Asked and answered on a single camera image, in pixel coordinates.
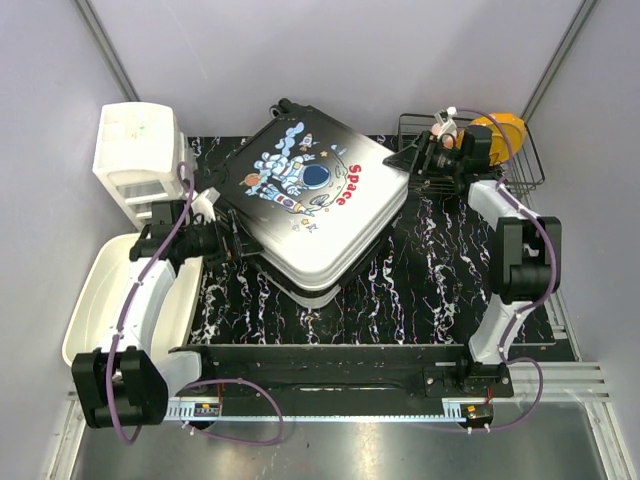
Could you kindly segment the black white space suitcase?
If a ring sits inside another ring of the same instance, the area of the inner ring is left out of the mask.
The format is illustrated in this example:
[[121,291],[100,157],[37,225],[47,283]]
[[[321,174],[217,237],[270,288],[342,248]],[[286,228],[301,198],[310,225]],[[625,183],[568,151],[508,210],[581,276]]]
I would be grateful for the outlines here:
[[250,263],[305,308],[327,305],[391,235],[408,196],[392,152],[286,98],[213,172],[218,211],[234,210],[262,250]]

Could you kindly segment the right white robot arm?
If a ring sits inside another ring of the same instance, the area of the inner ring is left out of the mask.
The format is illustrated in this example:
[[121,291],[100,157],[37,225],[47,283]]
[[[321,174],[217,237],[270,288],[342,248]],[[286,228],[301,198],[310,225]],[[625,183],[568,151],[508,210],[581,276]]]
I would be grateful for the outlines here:
[[503,181],[477,176],[456,148],[455,131],[453,123],[437,123],[420,134],[410,171],[451,175],[458,193],[494,230],[489,266],[492,296],[468,343],[473,362],[453,374],[457,390],[472,397],[490,383],[482,364],[507,364],[509,349],[529,312],[557,290],[562,228],[558,218],[540,217],[524,206]]

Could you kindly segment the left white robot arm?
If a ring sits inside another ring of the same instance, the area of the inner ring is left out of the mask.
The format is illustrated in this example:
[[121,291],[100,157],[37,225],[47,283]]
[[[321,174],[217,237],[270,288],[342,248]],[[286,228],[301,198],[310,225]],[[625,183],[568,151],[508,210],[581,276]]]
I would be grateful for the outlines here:
[[87,424],[157,425],[179,391],[203,396],[214,388],[216,372],[198,353],[152,356],[162,308],[191,258],[253,263],[301,307],[330,303],[388,235],[407,198],[409,176],[388,166],[387,156],[380,145],[240,149],[202,185],[180,163],[184,196],[154,203],[153,222],[130,250],[109,327],[92,350],[73,358]]

